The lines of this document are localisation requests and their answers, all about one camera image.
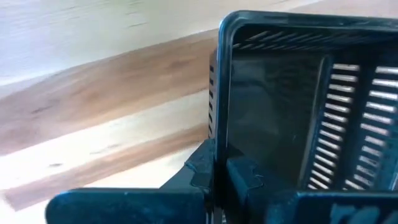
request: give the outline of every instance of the brown wood streak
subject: brown wood streak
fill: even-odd
[[[0,156],[208,88],[217,31],[56,74],[0,100]]]
[[[52,198],[65,190],[74,189],[159,158],[171,152],[203,141],[207,125],[203,124],[170,136],[127,148],[80,167],[4,191],[15,210],[21,210]]]

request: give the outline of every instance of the black plastic basket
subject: black plastic basket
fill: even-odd
[[[210,60],[217,172],[243,153],[302,188],[394,189],[397,47],[397,20],[230,14]]]

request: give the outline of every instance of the slotted plastic basket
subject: slotted plastic basket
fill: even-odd
[[[306,189],[395,189],[396,20],[240,11],[219,38],[209,105],[219,169],[246,154]]]

